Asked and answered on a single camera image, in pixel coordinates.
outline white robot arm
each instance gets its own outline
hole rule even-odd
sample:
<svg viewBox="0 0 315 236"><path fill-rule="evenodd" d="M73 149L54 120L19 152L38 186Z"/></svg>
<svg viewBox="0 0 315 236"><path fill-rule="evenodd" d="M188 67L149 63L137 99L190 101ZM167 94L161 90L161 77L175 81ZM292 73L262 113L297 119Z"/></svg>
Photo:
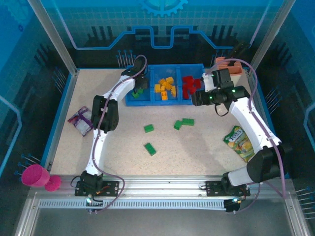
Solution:
<svg viewBox="0 0 315 236"><path fill-rule="evenodd" d="M211 74L204 73L202 80L205 90L194 93L191 96L192 103L195 106L224 104L239 121L255 153L245 167L223 174L221 182L226 194L233 195L240 187L245 187L244 184L259 183L280 176L277 155L271 140L278 147L282 158L290 151L290 147L281 144L280 139L256 111L253 102L250 109L250 95L245 88L234 87L228 69L216 70Z"/></svg>

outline snack bag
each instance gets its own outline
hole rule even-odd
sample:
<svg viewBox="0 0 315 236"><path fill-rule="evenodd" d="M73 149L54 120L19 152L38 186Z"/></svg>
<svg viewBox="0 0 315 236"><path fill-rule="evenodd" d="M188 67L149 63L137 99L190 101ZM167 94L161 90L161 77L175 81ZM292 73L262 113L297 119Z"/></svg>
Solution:
<svg viewBox="0 0 315 236"><path fill-rule="evenodd" d="M224 137L224 142L239 154L246 163L255 154L248 136L240 126L234 126L231 133Z"/></svg>
<svg viewBox="0 0 315 236"><path fill-rule="evenodd" d="M80 133L85 136L92 128L93 124L91 122L92 112L86 106L81 107L81 109L74 114L68 122L73 124Z"/></svg>

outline red block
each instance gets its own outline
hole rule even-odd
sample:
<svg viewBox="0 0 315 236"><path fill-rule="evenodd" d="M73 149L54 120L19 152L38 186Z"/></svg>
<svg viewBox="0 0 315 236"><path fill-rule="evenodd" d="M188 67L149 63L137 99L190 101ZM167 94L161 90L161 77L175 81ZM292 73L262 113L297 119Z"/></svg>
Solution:
<svg viewBox="0 0 315 236"><path fill-rule="evenodd" d="M189 99L187 89L184 88L184 87L183 87L183 98L184 98L185 100L188 100L188 99Z"/></svg>
<svg viewBox="0 0 315 236"><path fill-rule="evenodd" d="M193 84L196 86L196 89L201 89L201 81L200 79L195 79Z"/></svg>
<svg viewBox="0 0 315 236"><path fill-rule="evenodd" d="M189 94L193 95L196 92L196 87L190 87L189 88Z"/></svg>
<svg viewBox="0 0 315 236"><path fill-rule="evenodd" d="M183 81L184 81L184 83L187 83L187 84L192 86L192 84L193 84L193 76L192 75L184 76L183 77Z"/></svg>

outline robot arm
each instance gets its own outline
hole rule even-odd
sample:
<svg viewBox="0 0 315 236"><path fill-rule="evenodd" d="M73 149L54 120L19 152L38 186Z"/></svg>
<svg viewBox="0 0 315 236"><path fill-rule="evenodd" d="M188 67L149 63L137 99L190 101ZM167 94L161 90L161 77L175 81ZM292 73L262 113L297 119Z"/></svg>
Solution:
<svg viewBox="0 0 315 236"><path fill-rule="evenodd" d="M135 76L143 70L145 65L145 60L141 60L141 58L137 59L132 68L122 72L120 79L112 89L102 96L97 95L94 97L91 118L94 127L93 144L88 164L85 171L80 176L80 186L84 188L81 192L84 192L85 194L93 195L102 188L103 174L95 164L99 167L104 163L104 155L102 155L102 151L106 150L106 138L109 132L116 129L119 122L118 102L120 102L131 90L136 92L137 89L147 89L148 79L145 77L144 73ZM105 115L102 119L101 116L108 98L109 100Z"/></svg>
<svg viewBox="0 0 315 236"><path fill-rule="evenodd" d="M241 124L255 152L255 156L245 167L223 174L221 182L226 194L233 195L240 187L244 187L244 184L259 183L280 176L277 156L270 140L275 142L282 158L290 148L281 144L280 139L272 133L256 111L253 103L250 111L250 95L245 88L234 87L228 69L213 71L211 75L204 73L202 80L205 90L194 93L191 96L192 103L195 106L224 104ZM252 112L267 130L269 137L253 117Z"/></svg>

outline green block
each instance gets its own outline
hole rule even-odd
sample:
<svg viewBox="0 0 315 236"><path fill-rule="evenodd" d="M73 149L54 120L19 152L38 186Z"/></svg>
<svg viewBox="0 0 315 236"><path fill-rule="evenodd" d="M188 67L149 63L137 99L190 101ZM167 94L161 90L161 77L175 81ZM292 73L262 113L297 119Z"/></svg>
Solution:
<svg viewBox="0 0 315 236"><path fill-rule="evenodd" d="M146 148L146 150L151 156L153 156L157 152L150 143L145 144L144 147Z"/></svg>
<svg viewBox="0 0 315 236"><path fill-rule="evenodd" d="M179 130L181 127L182 127L182 122L180 120L177 120L175 122L174 129Z"/></svg>
<svg viewBox="0 0 315 236"><path fill-rule="evenodd" d="M152 124L144 126L144 132L148 133L154 130L154 127Z"/></svg>
<svg viewBox="0 0 315 236"><path fill-rule="evenodd" d="M194 119L183 118L183 125L191 125L193 126L195 123Z"/></svg>
<svg viewBox="0 0 315 236"><path fill-rule="evenodd" d="M139 93L134 93L133 92L131 95L133 96L133 98L138 98L139 97Z"/></svg>

